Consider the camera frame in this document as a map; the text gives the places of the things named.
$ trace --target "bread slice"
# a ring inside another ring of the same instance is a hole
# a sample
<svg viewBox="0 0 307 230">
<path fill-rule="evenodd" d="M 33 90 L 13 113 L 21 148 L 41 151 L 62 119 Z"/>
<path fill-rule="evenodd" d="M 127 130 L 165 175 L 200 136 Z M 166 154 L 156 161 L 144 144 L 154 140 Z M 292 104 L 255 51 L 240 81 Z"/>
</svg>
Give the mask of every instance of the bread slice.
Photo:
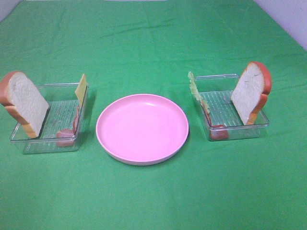
<svg viewBox="0 0 307 230">
<path fill-rule="evenodd" d="M 268 100 L 272 78 L 264 64 L 252 61 L 242 73 L 231 100 L 244 125 L 252 125 Z"/>
<path fill-rule="evenodd" d="M 23 126 L 29 138 L 39 136 L 49 104 L 24 73 L 10 72 L 0 81 L 0 103 Z"/>
</svg>

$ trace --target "green cloth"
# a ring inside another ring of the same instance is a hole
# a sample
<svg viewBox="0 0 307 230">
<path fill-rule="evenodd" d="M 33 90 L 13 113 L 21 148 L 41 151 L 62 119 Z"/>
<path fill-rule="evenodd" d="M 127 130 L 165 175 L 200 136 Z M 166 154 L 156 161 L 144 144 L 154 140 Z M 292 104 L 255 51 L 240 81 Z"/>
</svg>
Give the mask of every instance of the green cloth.
<svg viewBox="0 0 307 230">
<path fill-rule="evenodd" d="M 271 71 L 262 138 L 210 142 L 189 90 L 195 76 Z M 0 229 L 307 229 L 307 52 L 251 0 L 22 1 L 0 23 L 0 75 L 90 84 L 76 152 L 23 155 L 0 107 Z M 95 135 L 111 102 L 153 93 L 177 103 L 189 137 L 169 160 L 131 166 Z"/>
</svg>

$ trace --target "plastic tray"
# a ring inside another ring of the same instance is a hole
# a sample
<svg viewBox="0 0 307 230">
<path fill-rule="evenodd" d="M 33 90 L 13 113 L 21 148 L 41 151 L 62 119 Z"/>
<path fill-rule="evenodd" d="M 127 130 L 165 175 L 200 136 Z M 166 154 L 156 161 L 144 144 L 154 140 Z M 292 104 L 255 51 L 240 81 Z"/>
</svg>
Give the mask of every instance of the plastic tray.
<svg viewBox="0 0 307 230">
<path fill-rule="evenodd" d="M 208 103 L 207 113 L 201 103 L 195 103 L 201 111 L 206 136 L 210 141 L 258 138 L 263 136 L 269 120 L 261 110 L 253 125 L 243 125 L 231 94 L 239 80 L 237 74 L 198 76 L 195 84 L 202 98 Z"/>
<path fill-rule="evenodd" d="M 16 145 L 23 154 L 76 151 L 80 146 L 88 85 L 81 108 L 74 92 L 77 87 L 78 83 L 38 85 L 37 88 L 50 105 L 40 135 L 34 139 L 28 138 L 22 126 L 17 123 L 10 137 L 11 143 Z M 68 138 L 57 138 L 59 130 L 73 129 L 75 117 L 77 117 L 77 126 L 74 135 Z"/>
</svg>

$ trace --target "yellow cheese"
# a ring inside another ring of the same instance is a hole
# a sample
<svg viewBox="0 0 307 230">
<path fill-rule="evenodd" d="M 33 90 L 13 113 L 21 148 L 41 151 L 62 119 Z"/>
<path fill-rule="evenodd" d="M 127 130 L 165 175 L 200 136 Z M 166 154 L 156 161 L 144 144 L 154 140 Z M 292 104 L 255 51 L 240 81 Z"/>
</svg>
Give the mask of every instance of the yellow cheese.
<svg viewBox="0 0 307 230">
<path fill-rule="evenodd" d="M 84 95 L 86 90 L 86 74 L 83 74 L 77 89 L 75 90 L 75 94 L 80 102 L 80 106 L 82 106 Z"/>
</svg>

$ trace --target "pink bowl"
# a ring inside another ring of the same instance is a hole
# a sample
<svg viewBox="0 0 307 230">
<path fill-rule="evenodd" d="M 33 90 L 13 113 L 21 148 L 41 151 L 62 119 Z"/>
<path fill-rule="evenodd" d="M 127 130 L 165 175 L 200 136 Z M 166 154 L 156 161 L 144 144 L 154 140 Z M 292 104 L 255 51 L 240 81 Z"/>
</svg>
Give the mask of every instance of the pink bowl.
<svg viewBox="0 0 307 230">
<path fill-rule="evenodd" d="M 173 101 L 154 94 L 120 98 L 101 113 L 96 135 L 115 159 L 133 165 L 160 163 L 185 143 L 189 123 Z"/>
</svg>

